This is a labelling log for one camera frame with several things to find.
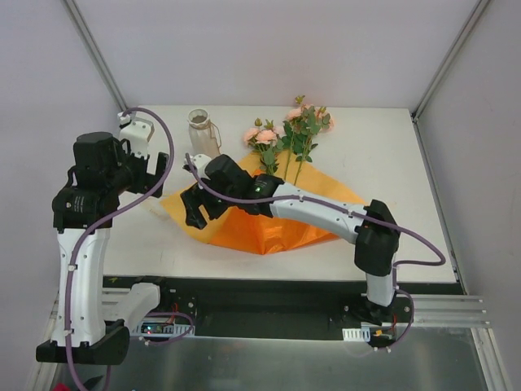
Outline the orange wrapping paper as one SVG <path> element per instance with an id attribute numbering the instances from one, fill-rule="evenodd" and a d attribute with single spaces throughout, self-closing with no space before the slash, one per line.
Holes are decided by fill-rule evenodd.
<path id="1" fill-rule="evenodd" d="M 297 186 L 319 196 L 348 204 L 365 201 L 349 187 L 305 163 L 300 171 Z M 186 212 L 181 193 L 171 193 L 161 199 L 166 213 L 188 234 L 203 244 L 230 248 L 259 255 L 279 253 L 337 239 L 320 228 L 283 218 L 252 216 L 241 209 L 228 209 L 221 217 L 210 221 L 202 230 L 185 223 Z"/>

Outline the cream printed ribbon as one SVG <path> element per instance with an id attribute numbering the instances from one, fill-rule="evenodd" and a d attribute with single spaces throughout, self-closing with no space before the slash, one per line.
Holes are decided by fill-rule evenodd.
<path id="1" fill-rule="evenodd" d="M 149 197 L 142 203 L 142 206 L 151 216 L 159 219 L 162 222 L 165 222 L 170 219 L 170 216 L 160 203 L 162 199 L 163 197 L 159 199 L 155 197 Z"/>

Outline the pink rosebud leafy stem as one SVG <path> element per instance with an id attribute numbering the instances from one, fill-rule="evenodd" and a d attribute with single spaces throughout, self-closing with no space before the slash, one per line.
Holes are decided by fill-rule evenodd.
<path id="1" fill-rule="evenodd" d="M 306 103 L 304 95 L 295 97 L 295 105 L 286 115 L 286 121 L 297 133 L 315 136 L 335 127 L 335 120 L 327 107 Z"/>

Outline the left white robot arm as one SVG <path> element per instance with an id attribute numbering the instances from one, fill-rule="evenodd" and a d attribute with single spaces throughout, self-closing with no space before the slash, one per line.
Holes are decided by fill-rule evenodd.
<path id="1" fill-rule="evenodd" d="M 123 130 L 79 136 L 75 164 L 52 201 L 60 254 L 59 306 L 55 329 L 36 349 L 39 362 L 119 365 L 130 332 L 150 312 L 165 316 L 172 297 L 156 283 L 140 279 L 107 313 L 103 312 L 103 262 L 119 197 L 128 191 L 143 200 L 160 197 L 171 163 L 159 153 L 154 174 L 147 171 L 150 130 Z"/>

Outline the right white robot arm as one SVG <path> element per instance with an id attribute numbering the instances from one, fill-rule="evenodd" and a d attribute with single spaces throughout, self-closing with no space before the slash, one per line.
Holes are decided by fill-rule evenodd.
<path id="1" fill-rule="evenodd" d="M 350 310 L 361 321 L 381 324 L 396 310 L 392 261 L 400 234 L 385 203 L 345 204 L 304 191 L 281 178 L 251 176 L 227 155 L 185 157 L 196 183 L 181 193 L 188 226 L 202 230 L 230 208 L 250 216 L 305 223 L 346 240 L 355 266 L 366 275 L 366 297 Z"/>

